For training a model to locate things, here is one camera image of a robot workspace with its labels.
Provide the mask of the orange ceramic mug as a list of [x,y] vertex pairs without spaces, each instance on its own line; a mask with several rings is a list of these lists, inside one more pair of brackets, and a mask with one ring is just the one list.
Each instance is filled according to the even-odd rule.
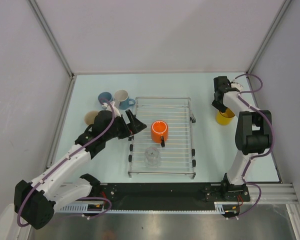
[[160,144],[164,148],[169,137],[168,124],[163,120],[154,121],[150,127],[150,136],[154,143]]

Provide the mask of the blue textured ceramic mug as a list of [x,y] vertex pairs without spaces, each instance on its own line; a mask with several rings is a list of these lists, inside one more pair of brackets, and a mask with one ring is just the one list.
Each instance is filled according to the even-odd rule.
[[120,110],[127,110],[134,106],[136,101],[129,97],[129,93],[126,90],[117,90],[114,93],[115,106]]

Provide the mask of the yellow ceramic mug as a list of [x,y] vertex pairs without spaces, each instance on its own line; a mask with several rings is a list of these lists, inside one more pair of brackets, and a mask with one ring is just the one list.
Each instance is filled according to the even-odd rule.
[[236,115],[229,108],[227,108],[225,112],[218,111],[216,113],[215,120],[218,124],[226,126],[232,121],[235,116]]

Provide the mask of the clear glass cup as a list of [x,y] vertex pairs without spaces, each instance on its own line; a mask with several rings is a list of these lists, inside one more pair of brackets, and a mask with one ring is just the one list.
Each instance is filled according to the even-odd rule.
[[148,147],[144,151],[144,163],[149,168],[157,168],[161,165],[161,155],[156,147]]

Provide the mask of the blue-grey plastic tumbler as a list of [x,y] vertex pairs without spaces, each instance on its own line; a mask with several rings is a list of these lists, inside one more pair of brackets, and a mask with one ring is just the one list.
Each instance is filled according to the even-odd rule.
[[113,101],[113,96],[110,92],[102,92],[98,95],[98,101],[99,103],[102,105],[104,103],[107,103],[107,102],[112,102]]

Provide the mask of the beige ceramic mug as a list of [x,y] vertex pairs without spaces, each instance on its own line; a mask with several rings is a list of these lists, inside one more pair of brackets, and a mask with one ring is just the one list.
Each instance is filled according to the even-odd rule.
[[97,110],[92,110],[89,111],[85,116],[84,116],[84,122],[86,125],[92,125],[95,121],[96,116],[99,114],[99,111]]

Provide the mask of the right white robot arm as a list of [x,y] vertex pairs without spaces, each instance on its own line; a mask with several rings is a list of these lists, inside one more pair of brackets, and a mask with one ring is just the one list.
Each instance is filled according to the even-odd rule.
[[239,83],[230,81],[227,76],[215,77],[213,85],[212,106],[221,115],[230,111],[237,117],[234,138],[237,154],[219,189],[222,198],[235,201],[239,195],[244,197],[248,192],[246,174],[253,161],[269,155],[273,149],[275,137],[272,114],[248,103],[242,94],[250,91],[244,91]]

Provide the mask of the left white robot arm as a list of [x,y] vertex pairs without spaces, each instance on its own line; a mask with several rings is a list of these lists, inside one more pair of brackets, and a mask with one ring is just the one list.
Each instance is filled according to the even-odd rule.
[[86,130],[75,140],[63,158],[32,181],[21,180],[14,191],[14,211],[20,227],[44,227],[64,206],[80,199],[95,200],[100,196],[99,181],[90,174],[82,175],[75,183],[63,186],[65,180],[79,167],[88,163],[114,138],[129,138],[147,128],[130,110],[129,123],[122,115],[102,110]]

